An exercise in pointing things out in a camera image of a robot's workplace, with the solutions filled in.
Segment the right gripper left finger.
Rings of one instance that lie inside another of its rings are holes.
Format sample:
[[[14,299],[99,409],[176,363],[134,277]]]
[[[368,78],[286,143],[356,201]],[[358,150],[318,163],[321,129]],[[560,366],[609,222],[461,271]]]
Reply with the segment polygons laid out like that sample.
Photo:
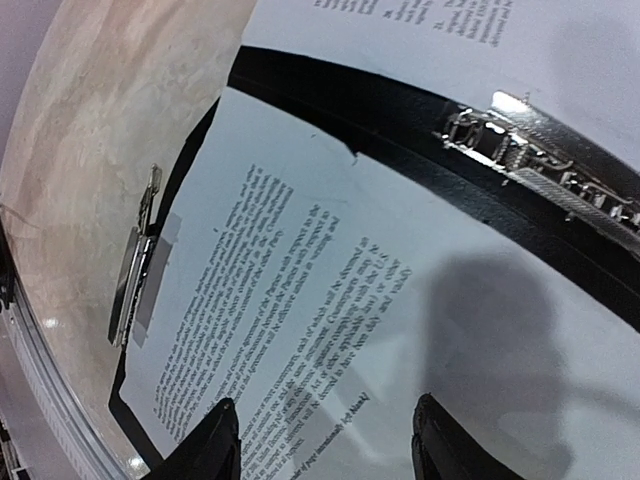
[[[178,447],[149,473],[150,480],[239,480],[239,422],[232,399],[224,398]]]

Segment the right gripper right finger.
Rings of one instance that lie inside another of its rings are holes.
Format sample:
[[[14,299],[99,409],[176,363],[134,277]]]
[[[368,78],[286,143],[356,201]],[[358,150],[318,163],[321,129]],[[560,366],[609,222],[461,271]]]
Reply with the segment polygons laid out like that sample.
[[[411,454],[420,480],[523,480],[486,451],[430,394],[413,414]]]

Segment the printed paper stack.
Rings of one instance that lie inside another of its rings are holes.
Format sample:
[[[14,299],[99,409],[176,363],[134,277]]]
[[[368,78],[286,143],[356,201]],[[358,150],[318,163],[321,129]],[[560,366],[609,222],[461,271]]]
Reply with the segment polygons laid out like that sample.
[[[639,475],[639,337],[427,188],[233,88],[170,207],[122,401],[169,454],[234,401],[247,479],[409,479],[432,394],[531,479]]]

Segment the black file folder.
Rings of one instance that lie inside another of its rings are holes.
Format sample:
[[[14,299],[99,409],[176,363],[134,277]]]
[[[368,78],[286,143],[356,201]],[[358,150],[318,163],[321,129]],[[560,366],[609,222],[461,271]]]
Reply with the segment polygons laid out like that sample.
[[[152,479],[635,479],[639,181],[526,110],[242,47],[109,338]]]

